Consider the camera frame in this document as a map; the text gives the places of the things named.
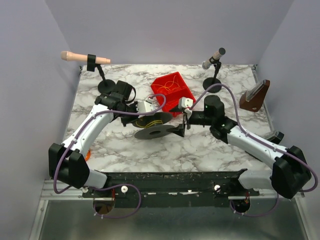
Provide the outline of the grey cable spool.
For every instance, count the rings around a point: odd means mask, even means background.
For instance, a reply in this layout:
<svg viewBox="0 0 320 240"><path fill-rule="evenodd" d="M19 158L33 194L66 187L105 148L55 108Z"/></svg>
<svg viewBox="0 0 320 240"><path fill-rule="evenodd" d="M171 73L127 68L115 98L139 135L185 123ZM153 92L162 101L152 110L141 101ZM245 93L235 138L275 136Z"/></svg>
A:
<svg viewBox="0 0 320 240"><path fill-rule="evenodd" d="M139 117L132 125L140 130L134 135L139 140L152 140L171 134L167 129L173 125L167 125L173 119L173 115L168 112L157 112L153 115Z"/></svg>

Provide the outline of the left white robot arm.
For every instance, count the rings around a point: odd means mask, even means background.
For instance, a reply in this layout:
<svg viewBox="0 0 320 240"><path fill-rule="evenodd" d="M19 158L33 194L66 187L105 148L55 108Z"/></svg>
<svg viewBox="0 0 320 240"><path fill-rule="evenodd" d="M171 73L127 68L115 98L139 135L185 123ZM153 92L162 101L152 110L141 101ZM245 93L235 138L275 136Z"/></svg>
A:
<svg viewBox="0 0 320 240"><path fill-rule="evenodd" d="M127 82L118 81L111 92L99 95L94 102L90 114L77 130L63 143L53 143L48 150L49 175L53 178L53 189L61 194L68 187L77 189L91 187L102 189L107 182L107 175L89 168L85 157L105 126L117 117L136 115L131 92L136 89ZM57 181L68 187L58 190Z"/></svg>

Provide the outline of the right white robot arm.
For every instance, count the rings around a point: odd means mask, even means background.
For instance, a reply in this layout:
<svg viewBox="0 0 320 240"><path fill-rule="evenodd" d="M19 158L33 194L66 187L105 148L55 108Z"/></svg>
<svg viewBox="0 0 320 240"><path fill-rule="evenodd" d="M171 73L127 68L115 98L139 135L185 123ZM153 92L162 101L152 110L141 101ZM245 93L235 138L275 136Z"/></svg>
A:
<svg viewBox="0 0 320 240"><path fill-rule="evenodd" d="M192 125L209 126L211 134L226 144L238 147L268 166L268 170L243 170L237 180L244 189L274 190L293 198L311 179L303 151L281 146L244 129L225 115L225 106L216 95L204 99L202 111L191 110L193 100L182 97L170 112L183 113L182 123L169 131L183 137Z"/></svg>

